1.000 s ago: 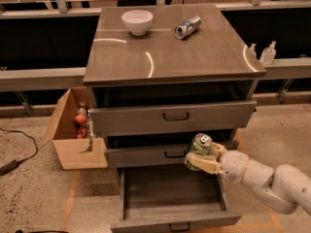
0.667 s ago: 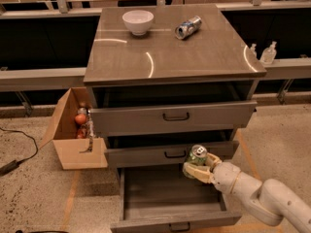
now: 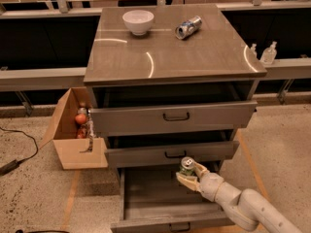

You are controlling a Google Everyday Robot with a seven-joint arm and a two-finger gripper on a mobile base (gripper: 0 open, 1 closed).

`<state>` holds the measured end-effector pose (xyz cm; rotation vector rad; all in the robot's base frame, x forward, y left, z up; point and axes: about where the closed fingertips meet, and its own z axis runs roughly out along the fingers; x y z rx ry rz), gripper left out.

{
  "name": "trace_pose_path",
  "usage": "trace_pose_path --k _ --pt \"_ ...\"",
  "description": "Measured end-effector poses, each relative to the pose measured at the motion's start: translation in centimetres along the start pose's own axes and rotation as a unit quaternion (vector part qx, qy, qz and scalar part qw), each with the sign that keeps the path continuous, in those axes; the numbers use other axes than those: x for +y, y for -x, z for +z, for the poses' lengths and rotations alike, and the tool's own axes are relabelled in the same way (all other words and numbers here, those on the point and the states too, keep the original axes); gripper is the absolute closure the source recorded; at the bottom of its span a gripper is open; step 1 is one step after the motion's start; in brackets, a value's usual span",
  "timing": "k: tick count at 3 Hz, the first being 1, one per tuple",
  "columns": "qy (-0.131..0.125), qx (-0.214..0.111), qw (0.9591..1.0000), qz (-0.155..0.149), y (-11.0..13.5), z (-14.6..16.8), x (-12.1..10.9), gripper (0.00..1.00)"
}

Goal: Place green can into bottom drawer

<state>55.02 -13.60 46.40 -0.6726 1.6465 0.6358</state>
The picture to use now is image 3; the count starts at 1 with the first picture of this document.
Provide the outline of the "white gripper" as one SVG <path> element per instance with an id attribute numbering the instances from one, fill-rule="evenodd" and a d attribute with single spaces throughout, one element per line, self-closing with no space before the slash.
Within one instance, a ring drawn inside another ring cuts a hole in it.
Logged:
<path id="1" fill-rule="evenodd" d="M 176 174 L 179 183 L 192 191 L 200 192 L 207 200 L 214 202 L 219 187 L 225 179 L 217 173 L 209 173 L 209 170 L 200 163 L 194 163 L 194 173 L 200 178 L 200 183 L 196 176 L 187 176 L 181 173 Z"/>

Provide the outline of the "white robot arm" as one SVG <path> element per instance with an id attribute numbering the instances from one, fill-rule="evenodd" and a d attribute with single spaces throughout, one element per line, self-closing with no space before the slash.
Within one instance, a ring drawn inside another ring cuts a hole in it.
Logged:
<path id="1" fill-rule="evenodd" d="M 246 231 L 252 232 L 262 224 L 269 233 L 302 233 L 258 192 L 236 188 L 190 157 L 182 159 L 176 178 L 185 187 L 220 205 L 227 217 Z"/>

